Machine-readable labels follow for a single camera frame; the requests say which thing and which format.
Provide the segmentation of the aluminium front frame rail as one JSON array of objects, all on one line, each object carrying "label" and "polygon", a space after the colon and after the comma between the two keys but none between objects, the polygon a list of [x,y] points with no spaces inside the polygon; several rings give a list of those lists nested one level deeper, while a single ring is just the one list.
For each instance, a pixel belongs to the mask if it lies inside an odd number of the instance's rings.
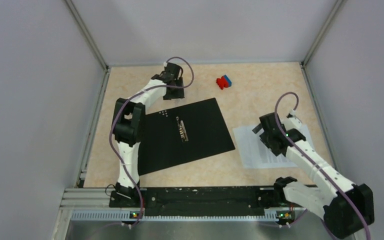
[{"label": "aluminium front frame rail", "polygon": [[104,222],[128,229],[144,223],[257,222],[289,228],[304,213],[319,217],[328,231],[345,239],[375,221],[367,185],[344,194],[291,182],[269,186],[148,187],[129,199],[113,188],[71,188],[59,209],[67,221]]}]

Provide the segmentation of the silver folder binder clip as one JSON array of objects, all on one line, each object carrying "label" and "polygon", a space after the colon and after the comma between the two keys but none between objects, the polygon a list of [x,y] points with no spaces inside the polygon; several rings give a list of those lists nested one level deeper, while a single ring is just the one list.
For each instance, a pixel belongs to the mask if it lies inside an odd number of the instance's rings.
[{"label": "silver folder binder clip", "polygon": [[189,138],[188,138],[188,134],[186,132],[186,128],[185,128],[185,124],[183,122],[183,120],[181,120],[178,116],[176,117],[176,122],[177,122],[177,126],[178,126],[178,131],[179,131],[179,135],[180,135],[180,138],[182,140],[182,142],[188,142],[189,141]]}]

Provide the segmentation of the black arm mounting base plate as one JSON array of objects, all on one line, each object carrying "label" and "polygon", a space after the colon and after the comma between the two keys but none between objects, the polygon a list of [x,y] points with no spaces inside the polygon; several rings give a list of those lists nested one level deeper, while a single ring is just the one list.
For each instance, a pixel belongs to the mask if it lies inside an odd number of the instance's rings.
[{"label": "black arm mounting base plate", "polygon": [[253,217],[281,206],[274,190],[262,186],[149,187],[140,191],[147,217]]}]

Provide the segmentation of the white printed paper stack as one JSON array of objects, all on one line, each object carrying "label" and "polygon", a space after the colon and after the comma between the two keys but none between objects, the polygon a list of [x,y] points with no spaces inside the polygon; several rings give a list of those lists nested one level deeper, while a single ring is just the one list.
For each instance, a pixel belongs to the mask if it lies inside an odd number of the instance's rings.
[{"label": "white printed paper stack", "polygon": [[283,155],[275,156],[252,132],[254,127],[240,126],[233,129],[236,149],[245,169],[296,168],[297,165]]}]

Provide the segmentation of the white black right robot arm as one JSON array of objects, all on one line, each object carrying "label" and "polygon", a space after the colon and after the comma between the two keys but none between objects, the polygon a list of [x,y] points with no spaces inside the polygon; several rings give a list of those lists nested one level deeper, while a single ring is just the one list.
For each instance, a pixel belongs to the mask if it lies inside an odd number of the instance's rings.
[{"label": "white black right robot arm", "polygon": [[284,120],[276,112],[259,118],[252,130],[276,157],[295,163],[315,184],[309,187],[296,178],[279,177],[273,187],[273,200],[279,206],[289,203],[306,208],[323,220],[338,239],[367,230],[375,221],[373,191],[341,175],[311,146],[301,132],[302,122],[293,112]]}]

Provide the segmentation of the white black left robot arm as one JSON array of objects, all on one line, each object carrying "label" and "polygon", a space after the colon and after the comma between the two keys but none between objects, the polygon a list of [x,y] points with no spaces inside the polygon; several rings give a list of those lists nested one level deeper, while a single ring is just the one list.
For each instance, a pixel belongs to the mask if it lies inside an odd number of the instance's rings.
[{"label": "white black left robot arm", "polygon": [[163,71],[151,77],[148,83],[131,97],[119,98],[115,103],[111,134],[114,136],[119,158],[119,176],[115,193],[129,207],[140,202],[136,190],[140,177],[138,155],[145,132],[146,111],[156,102],[184,98],[183,68],[171,62],[163,64]]}]

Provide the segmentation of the teal and black file folder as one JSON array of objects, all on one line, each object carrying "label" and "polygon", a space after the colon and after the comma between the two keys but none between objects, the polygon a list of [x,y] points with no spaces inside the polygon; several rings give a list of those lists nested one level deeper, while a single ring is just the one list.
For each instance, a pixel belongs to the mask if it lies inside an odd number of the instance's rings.
[{"label": "teal and black file folder", "polygon": [[235,150],[215,98],[145,116],[138,173],[146,175]]}]

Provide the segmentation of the red and blue toy block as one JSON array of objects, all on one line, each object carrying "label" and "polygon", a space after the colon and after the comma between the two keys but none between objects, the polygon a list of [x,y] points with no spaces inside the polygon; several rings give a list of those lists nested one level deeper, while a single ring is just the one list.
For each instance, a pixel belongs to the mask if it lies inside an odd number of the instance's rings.
[{"label": "red and blue toy block", "polygon": [[223,75],[220,78],[217,78],[215,82],[221,90],[232,86],[232,81],[227,75]]}]

